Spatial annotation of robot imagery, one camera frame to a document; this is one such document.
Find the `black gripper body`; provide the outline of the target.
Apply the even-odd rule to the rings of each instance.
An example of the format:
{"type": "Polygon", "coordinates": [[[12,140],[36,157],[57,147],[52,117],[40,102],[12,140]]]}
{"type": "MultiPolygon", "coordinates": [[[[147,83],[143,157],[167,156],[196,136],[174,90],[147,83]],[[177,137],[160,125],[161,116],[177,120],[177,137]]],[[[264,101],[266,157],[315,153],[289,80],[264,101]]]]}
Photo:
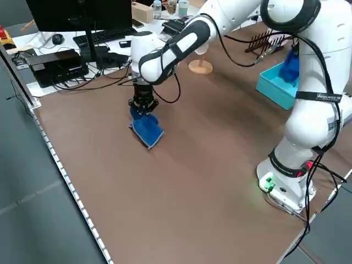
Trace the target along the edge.
{"type": "Polygon", "coordinates": [[[152,103],[154,101],[153,86],[150,84],[134,84],[134,103],[152,103]]]}

